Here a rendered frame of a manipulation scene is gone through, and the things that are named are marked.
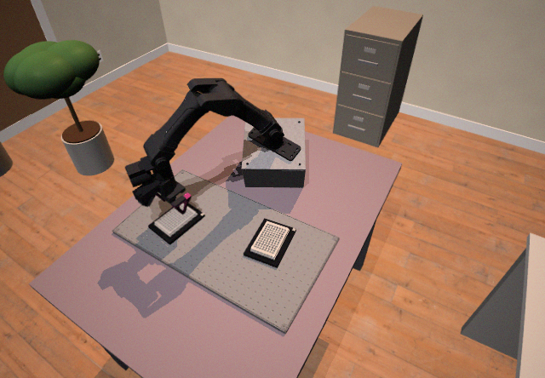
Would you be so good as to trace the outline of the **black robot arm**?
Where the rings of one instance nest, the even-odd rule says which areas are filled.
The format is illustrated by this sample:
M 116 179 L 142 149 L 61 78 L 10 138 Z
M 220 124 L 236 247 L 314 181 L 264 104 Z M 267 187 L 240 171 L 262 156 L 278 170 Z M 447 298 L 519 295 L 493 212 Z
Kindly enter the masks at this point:
M 125 166 L 132 186 L 139 186 L 133 190 L 139 204 L 150 207 L 158 192 L 167 197 L 174 191 L 170 179 L 166 180 L 172 175 L 169 161 L 182 138 L 209 111 L 224 117 L 235 116 L 252 125 L 254 128 L 248 133 L 252 140 L 289 161 L 301 150 L 284 137 L 282 127 L 270 112 L 248 102 L 224 78 L 194 78 L 187 86 L 190 90 L 178 109 L 144 143 L 147 156 Z

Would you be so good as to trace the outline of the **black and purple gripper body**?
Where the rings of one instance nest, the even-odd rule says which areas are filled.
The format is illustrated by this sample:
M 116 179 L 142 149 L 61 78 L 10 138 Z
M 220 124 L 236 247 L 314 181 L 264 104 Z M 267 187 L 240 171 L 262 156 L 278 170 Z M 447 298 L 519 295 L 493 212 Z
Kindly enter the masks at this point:
M 172 171 L 172 175 L 169 178 L 167 178 L 166 180 L 169 180 L 169 179 L 171 181 L 171 184 L 172 184 L 172 187 L 173 187 L 174 191 L 172 193 L 170 193 L 170 195 L 168 195 L 167 197 L 164 197 L 163 195 L 161 195 L 161 197 L 166 202 L 170 203 L 172 206 L 177 207 L 182 202 L 184 202 L 186 200 L 186 198 L 184 196 L 180 196 L 179 198 L 176 199 L 176 196 L 179 193 L 183 193 L 186 190 L 186 188 L 182 184 L 180 184 L 179 182 L 177 182 L 175 180 L 175 177 L 173 175 L 173 171 Z M 155 178 L 155 180 L 157 180 L 157 179 Z M 157 181 L 166 181 L 166 180 L 157 180 Z

